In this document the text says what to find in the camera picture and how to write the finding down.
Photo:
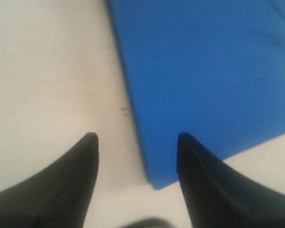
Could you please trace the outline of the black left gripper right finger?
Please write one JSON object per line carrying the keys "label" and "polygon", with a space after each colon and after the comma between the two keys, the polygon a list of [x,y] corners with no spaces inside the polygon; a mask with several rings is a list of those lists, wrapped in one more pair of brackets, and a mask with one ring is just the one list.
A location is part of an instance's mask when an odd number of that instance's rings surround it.
{"label": "black left gripper right finger", "polygon": [[180,133],[177,173],[194,228],[285,228],[285,195],[234,170]]}

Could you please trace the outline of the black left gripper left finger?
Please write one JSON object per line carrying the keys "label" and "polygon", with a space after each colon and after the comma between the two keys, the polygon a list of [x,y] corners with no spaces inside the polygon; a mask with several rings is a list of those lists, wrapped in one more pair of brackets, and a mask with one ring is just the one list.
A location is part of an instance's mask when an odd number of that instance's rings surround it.
{"label": "black left gripper left finger", "polygon": [[81,228],[99,165],[96,133],[87,133],[55,162],[0,192],[0,228]]}

